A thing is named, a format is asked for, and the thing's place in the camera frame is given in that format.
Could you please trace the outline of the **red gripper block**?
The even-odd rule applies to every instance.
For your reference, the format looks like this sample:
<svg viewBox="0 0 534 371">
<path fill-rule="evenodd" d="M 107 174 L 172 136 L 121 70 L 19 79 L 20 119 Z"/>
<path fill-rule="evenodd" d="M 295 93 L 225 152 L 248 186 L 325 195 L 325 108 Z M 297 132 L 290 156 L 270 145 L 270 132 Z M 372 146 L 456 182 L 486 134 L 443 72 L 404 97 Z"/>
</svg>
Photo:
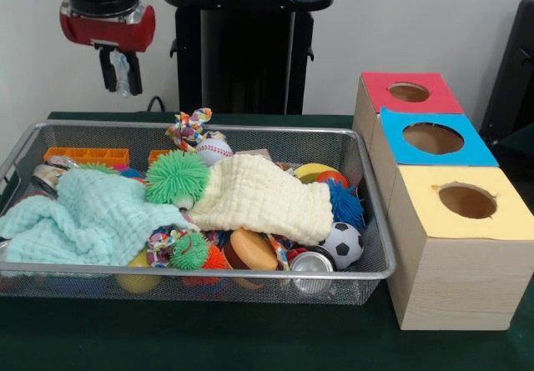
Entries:
<svg viewBox="0 0 534 371">
<path fill-rule="evenodd" d="M 72 43 L 95 46 L 107 45 L 126 53 L 129 66 L 129 93 L 143 93 L 139 59 L 154 39 L 155 11 L 152 6 L 139 4 L 131 13 L 112 18 L 91 18 L 76 13 L 69 0 L 63 0 L 59 10 L 59 22 L 64 36 Z M 99 49 L 99 61 L 105 88 L 117 91 L 115 67 L 111 62 L 111 48 Z"/>
</svg>

